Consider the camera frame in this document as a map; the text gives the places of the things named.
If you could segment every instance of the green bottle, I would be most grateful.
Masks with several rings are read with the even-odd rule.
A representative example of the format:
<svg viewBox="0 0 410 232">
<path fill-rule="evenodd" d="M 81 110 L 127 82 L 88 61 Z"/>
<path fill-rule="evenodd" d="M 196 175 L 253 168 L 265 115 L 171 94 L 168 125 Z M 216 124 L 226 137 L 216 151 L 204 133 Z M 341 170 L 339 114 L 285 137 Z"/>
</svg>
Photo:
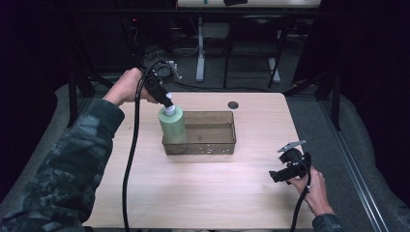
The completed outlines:
<svg viewBox="0 0 410 232">
<path fill-rule="evenodd" d="M 177 105 L 163 107 L 158 113 L 165 144 L 188 143 L 184 111 Z"/>
</svg>

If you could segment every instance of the tabletop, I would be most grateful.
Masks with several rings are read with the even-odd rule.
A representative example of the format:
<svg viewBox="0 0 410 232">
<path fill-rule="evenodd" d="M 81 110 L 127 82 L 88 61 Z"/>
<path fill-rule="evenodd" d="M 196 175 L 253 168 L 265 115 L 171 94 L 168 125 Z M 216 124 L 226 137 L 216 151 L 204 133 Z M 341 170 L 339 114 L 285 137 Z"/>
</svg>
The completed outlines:
<svg viewBox="0 0 410 232">
<path fill-rule="evenodd" d="M 247 4 L 237 4 L 229 8 L 318 8 L 319 5 L 320 0 L 248 0 Z M 178 7 L 221 8 L 226 6 L 222 0 L 178 0 Z"/>
<path fill-rule="evenodd" d="M 270 170 L 285 168 L 278 149 L 299 140 L 285 97 L 278 93 L 173 93 L 185 111 L 233 112 L 233 155 L 168 156 L 161 144 L 158 111 L 140 106 L 140 126 L 128 182 L 131 228 L 274 229 L 289 228 L 299 194 Z M 239 107 L 230 109 L 229 102 Z M 122 182 L 132 144 L 133 103 L 121 106 L 126 118 L 97 189 L 95 228 L 124 227 Z M 304 202 L 298 228 L 311 228 L 313 214 Z"/>
</svg>

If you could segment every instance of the transparent plastic container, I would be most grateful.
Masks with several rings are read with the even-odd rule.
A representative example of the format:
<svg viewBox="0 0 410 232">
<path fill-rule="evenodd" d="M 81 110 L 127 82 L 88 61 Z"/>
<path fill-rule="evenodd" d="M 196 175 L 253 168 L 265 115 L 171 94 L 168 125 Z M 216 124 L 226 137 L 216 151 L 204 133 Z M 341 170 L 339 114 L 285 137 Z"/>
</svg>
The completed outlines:
<svg viewBox="0 0 410 232">
<path fill-rule="evenodd" d="M 232 111 L 184 111 L 188 142 L 169 144 L 167 155 L 232 155 L 236 135 Z"/>
</svg>

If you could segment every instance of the wrist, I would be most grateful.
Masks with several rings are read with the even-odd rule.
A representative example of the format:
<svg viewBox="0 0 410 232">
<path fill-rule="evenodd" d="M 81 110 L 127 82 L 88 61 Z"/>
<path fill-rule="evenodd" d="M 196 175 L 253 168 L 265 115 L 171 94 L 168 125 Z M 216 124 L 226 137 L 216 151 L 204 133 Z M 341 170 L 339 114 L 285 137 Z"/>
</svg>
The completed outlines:
<svg viewBox="0 0 410 232">
<path fill-rule="evenodd" d="M 311 211 L 313 214 L 318 217 L 320 215 L 334 215 L 335 211 L 332 209 L 332 207 L 328 206 L 312 206 L 310 205 Z"/>
<path fill-rule="evenodd" d="M 102 99 L 111 102 L 117 106 L 120 106 L 124 103 L 124 100 L 119 95 L 112 94 L 110 92 L 108 92 Z"/>
</svg>

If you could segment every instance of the white cap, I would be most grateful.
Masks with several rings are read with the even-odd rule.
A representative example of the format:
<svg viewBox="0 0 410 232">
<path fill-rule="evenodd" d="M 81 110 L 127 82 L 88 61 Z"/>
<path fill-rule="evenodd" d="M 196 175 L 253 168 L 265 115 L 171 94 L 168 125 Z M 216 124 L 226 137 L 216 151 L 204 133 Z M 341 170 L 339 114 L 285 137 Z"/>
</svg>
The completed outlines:
<svg viewBox="0 0 410 232">
<path fill-rule="evenodd" d="M 176 112 L 176 110 L 175 110 L 175 105 L 173 105 L 173 104 L 172 104 L 171 106 L 169 106 L 169 107 L 164 107 L 164 108 L 163 108 L 163 113 L 164 113 L 165 115 L 171 116 L 171 115 L 174 115 L 175 112 Z"/>
</svg>

